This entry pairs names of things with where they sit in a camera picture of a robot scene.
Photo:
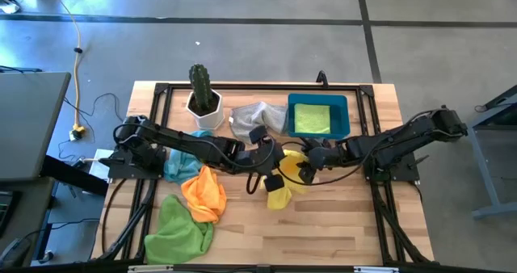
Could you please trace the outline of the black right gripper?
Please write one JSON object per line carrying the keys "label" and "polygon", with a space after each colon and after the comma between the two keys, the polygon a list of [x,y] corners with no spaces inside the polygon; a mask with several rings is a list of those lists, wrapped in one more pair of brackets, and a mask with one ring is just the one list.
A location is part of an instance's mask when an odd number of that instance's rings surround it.
{"label": "black right gripper", "polygon": [[309,150],[309,162],[300,162],[298,176],[304,184],[314,184],[315,169],[346,167],[350,165],[347,154],[347,145],[339,142],[332,145],[323,145],[318,138],[302,137],[302,149]]}

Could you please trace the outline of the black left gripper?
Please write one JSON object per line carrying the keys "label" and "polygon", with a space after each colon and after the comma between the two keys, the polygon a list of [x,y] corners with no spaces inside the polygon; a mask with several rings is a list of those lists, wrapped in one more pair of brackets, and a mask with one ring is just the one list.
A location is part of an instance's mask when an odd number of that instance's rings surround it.
{"label": "black left gripper", "polygon": [[259,125],[249,132],[250,142],[258,144],[258,147],[237,153],[237,172],[266,175],[266,191],[273,192],[284,187],[283,176],[280,174],[271,175],[271,172],[279,166],[285,155],[281,144],[274,141],[266,142],[267,137],[268,133],[265,125]]}

